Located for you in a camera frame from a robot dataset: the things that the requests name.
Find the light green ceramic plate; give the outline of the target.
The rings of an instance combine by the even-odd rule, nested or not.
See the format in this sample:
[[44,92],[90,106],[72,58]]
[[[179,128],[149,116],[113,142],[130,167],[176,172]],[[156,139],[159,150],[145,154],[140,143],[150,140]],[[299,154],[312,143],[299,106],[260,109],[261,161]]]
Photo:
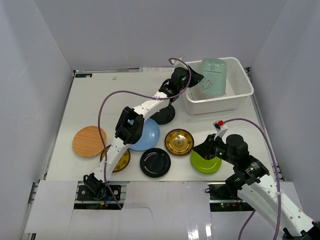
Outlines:
[[201,92],[214,97],[223,96],[227,84],[227,63],[220,58],[205,58],[201,65],[203,75],[199,83]]

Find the black glossy plate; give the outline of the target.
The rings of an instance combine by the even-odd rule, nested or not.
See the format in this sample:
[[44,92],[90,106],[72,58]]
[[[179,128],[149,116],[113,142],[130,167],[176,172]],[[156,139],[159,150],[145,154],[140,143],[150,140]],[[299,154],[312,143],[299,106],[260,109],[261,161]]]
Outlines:
[[165,150],[154,147],[142,154],[139,165],[147,177],[157,179],[168,173],[171,168],[171,158]]

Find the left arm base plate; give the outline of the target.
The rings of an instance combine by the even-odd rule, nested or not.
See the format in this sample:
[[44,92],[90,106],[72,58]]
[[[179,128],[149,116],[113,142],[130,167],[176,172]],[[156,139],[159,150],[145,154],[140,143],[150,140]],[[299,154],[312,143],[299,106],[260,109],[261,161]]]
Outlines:
[[107,186],[103,186],[102,189],[98,190],[97,193],[94,193],[90,190],[86,185],[79,185],[76,200],[77,201],[112,201],[114,200],[113,195],[115,196],[116,200],[119,201],[121,199],[121,185],[110,185],[110,189],[113,193],[109,190]]

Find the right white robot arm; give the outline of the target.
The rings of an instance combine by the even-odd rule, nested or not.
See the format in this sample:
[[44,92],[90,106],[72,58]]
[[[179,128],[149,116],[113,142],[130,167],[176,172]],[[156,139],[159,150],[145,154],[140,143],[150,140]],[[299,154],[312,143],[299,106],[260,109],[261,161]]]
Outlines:
[[226,195],[247,202],[284,240],[318,240],[320,223],[307,216],[281,190],[269,170],[248,150],[248,144],[238,134],[225,141],[215,134],[193,149],[205,161],[217,157],[233,166],[233,175],[225,181]]

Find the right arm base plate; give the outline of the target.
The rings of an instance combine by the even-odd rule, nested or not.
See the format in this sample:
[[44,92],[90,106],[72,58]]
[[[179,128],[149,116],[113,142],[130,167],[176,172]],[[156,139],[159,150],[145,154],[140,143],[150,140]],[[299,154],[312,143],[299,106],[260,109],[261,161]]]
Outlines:
[[211,212],[251,212],[254,209],[244,200],[240,199],[235,190],[225,183],[209,184],[205,189],[209,194]]

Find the blue plastic plate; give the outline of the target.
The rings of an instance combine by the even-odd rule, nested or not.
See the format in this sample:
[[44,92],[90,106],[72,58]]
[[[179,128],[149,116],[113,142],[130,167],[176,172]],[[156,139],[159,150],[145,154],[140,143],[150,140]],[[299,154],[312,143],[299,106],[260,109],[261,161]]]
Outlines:
[[158,143],[160,135],[159,125],[149,118],[144,122],[141,138],[130,149],[138,152],[149,150]]

